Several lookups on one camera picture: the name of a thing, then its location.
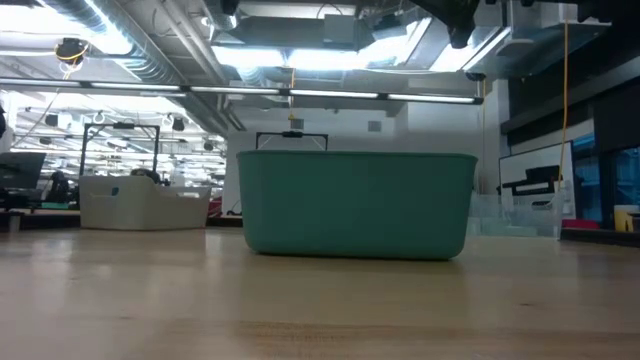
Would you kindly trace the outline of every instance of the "red object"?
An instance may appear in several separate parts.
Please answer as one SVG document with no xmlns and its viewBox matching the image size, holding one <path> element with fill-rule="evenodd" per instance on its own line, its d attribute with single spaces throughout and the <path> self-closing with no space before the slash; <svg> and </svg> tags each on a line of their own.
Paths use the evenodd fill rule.
<svg viewBox="0 0 640 360">
<path fill-rule="evenodd" d="M 214 198 L 209 202 L 209 217 L 222 216 L 222 197 Z"/>
<path fill-rule="evenodd" d="M 574 220 L 574 219 L 565 219 L 562 220 L 563 228 L 571 228 L 571 229 L 590 229 L 590 230 L 598 230 L 600 229 L 600 225 L 591 220 Z"/>
</svg>

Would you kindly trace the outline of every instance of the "wooden table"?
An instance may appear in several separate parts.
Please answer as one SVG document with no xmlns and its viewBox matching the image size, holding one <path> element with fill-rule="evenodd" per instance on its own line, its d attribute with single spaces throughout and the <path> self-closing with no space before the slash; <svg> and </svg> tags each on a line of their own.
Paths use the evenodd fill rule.
<svg viewBox="0 0 640 360">
<path fill-rule="evenodd" d="M 2 359 L 640 359 L 637 249 L 478 238 L 407 262 L 260 256 L 239 229 L 2 236 Z"/>
</svg>

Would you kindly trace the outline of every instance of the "white plastic bin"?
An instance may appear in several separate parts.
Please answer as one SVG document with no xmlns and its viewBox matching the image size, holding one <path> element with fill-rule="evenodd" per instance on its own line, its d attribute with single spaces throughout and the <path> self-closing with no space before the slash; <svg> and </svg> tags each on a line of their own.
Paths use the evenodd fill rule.
<svg viewBox="0 0 640 360">
<path fill-rule="evenodd" d="M 177 230 L 206 225 L 211 188 L 171 188 L 145 176 L 83 176 L 83 228 Z"/>
</svg>

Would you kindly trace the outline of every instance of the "computer screen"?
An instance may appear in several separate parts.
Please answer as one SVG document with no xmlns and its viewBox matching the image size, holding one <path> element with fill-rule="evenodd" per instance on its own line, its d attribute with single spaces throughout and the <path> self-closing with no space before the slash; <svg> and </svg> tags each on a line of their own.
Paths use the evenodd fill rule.
<svg viewBox="0 0 640 360">
<path fill-rule="evenodd" d="M 35 189 L 45 153 L 0 154 L 0 188 Z"/>
</svg>

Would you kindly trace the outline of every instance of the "fluorescent light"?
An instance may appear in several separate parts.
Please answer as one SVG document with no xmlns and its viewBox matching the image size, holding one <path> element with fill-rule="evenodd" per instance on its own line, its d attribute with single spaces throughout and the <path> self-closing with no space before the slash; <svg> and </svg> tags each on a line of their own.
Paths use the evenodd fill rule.
<svg viewBox="0 0 640 360">
<path fill-rule="evenodd" d="M 180 91 L 180 86 L 178 85 L 102 83 L 102 82 L 92 82 L 91 85 L 96 88 L 117 89 L 117 90 Z"/>
<path fill-rule="evenodd" d="M 193 92 L 212 92 L 218 94 L 246 94 L 246 95 L 278 95 L 278 89 L 245 88 L 245 87 L 217 87 L 217 86 L 192 86 Z"/>
<path fill-rule="evenodd" d="M 177 98 L 177 97 L 187 97 L 187 94 L 185 94 L 185 93 L 163 93 L 163 92 L 156 92 L 156 91 L 141 91 L 140 92 L 140 96 L 162 96 L 162 97 Z"/>
<path fill-rule="evenodd" d="M 354 99 L 375 99 L 378 97 L 377 93 L 296 89 L 291 89 L 290 94 L 293 96 L 347 97 Z"/>
<path fill-rule="evenodd" d="M 280 50 L 247 49 L 213 46 L 213 52 L 221 64 L 235 67 L 284 66 L 284 57 Z"/>
<path fill-rule="evenodd" d="M 437 72 L 454 72 L 458 71 L 469 62 L 471 57 L 476 53 L 471 45 L 467 45 L 463 49 L 454 49 L 451 44 L 447 45 L 438 59 L 431 65 L 429 71 Z"/>
<path fill-rule="evenodd" d="M 478 52 L 473 58 L 471 58 L 471 60 L 469 60 L 469 62 L 467 62 L 467 64 L 462 67 L 462 70 L 468 71 L 472 67 L 476 66 L 476 64 L 480 62 L 480 60 L 487 56 L 487 54 L 489 54 L 491 50 L 498 46 L 498 44 L 500 44 L 500 42 L 504 40 L 504 38 L 506 38 L 510 33 L 510 27 L 503 29 L 502 32 L 498 34 L 498 36 L 496 36 L 489 44 L 487 44 L 487 46 L 482 48 L 480 52 Z"/>
<path fill-rule="evenodd" d="M 389 94 L 389 100 L 437 102 L 437 103 L 451 103 L 451 104 L 473 104 L 475 102 L 475 99 L 470 97 L 411 95 L 411 94 Z"/>
<path fill-rule="evenodd" d="M 301 70 L 353 70 L 366 67 L 355 51 L 295 50 L 289 66 Z"/>
<path fill-rule="evenodd" d="M 156 139 L 148 138 L 148 137 L 130 137 L 127 138 L 129 141 L 140 141 L 140 142 L 155 142 Z M 160 142 L 164 143 L 186 143 L 185 139 L 176 139 L 176 138 L 160 138 Z"/>
<path fill-rule="evenodd" d="M 424 18 L 420 20 L 420 22 L 418 23 L 418 26 L 416 26 L 413 33 L 411 33 L 409 40 L 404 46 L 404 49 L 402 49 L 400 54 L 396 56 L 395 65 L 404 64 L 409 60 L 409 57 L 411 56 L 411 54 L 413 54 L 413 51 L 418 46 L 418 43 L 420 42 L 420 40 L 422 40 L 422 37 L 424 36 L 425 32 L 427 32 L 429 25 L 431 25 L 431 20 L 432 20 L 431 18 Z"/>
<path fill-rule="evenodd" d="M 78 81 L 0 78 L 0 85 L 80 87 Z"/>
</svg>

